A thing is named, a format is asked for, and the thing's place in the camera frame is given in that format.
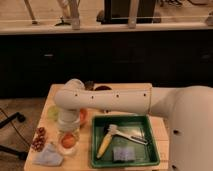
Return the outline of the clear gripper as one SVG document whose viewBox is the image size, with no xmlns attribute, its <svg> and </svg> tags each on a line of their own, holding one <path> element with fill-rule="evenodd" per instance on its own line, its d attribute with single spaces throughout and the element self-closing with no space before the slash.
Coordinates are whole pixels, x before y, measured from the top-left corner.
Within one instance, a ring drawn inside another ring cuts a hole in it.
<svg viewBox="0 0 213 171">
<path fill-rule="evenodd" d="M 58 129 L 59 129 L 59 133 L 58 133 L 58 149 L 59 149 L 59 151 L 60 151 L 60 147 L 63 147 L 62 146 L 62 139 L 65 136 L 73 136 L 74 139 L 75 139 L 75 145 L 74 146 L 77 146 L 77 148 L 78 148 L 78 143 L 79 143 L 79 138 L 80 138 L 80 135 L 79 135 L 80 125 L 79 125 L 79 123 L 60 122 L 60 123 L 58 123 Z"/>
</svg>

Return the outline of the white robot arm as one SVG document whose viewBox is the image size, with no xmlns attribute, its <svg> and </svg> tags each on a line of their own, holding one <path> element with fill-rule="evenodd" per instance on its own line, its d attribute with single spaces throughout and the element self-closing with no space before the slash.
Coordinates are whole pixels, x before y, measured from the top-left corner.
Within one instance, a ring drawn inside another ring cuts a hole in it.
<svg viewBox="0 0 213 171">
<path fill-rule="evenodd" d="M 77 110 L 93 108 L 166 118 L 169 122 L 169 171 L 213 171 L 213 88 L 189 86 L 89 91 L 71 79 L 55 94 L 59 128 L 79 124 Z"/>
</svg>

